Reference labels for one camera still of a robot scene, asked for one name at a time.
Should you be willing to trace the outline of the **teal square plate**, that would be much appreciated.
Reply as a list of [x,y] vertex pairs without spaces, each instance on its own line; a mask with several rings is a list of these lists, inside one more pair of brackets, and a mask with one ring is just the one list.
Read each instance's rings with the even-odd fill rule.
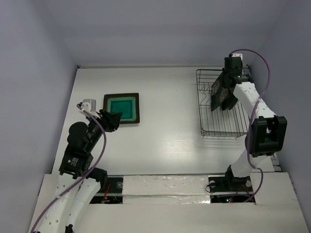
[[139,93],[104,95],[104,109],[110,113],[122,113],[120,124],[139,124]]

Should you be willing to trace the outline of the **black floral square plate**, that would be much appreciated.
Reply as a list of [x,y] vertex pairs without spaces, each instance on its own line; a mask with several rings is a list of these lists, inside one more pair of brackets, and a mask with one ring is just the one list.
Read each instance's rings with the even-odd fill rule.
[[213,112],[218,107],[224,111],[228,108],[228,96],[229,89],[223,87],[224,72],[222,72],[219,77],[212,84],[210,89],[211,95],[211,111]]

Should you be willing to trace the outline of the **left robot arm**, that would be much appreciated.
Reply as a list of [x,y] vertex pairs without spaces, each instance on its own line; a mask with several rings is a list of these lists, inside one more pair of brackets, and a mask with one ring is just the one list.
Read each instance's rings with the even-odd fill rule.
[[122,114],[79,110],[89,123],[70,126],[53,200],[32,226],[33,233],[74,232],[95,194],[109,189],[107,172],[96,167],[98,161],[92,163],[91,152],[101,137],[118,129]]

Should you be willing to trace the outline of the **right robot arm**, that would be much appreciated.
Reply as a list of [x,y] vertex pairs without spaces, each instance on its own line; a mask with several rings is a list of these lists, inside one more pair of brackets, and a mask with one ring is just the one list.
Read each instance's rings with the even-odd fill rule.
[[222,84],[229,90],[225,100],[227,107],[240,102],[249,117],[245,149],[225,173],[224,185],[236,191],[246,183],[251,172],[267,156],[283,147],[287,119],[275,114],[258,93],[248,74],[242,72],[242,55],[230,54],[225,58]]

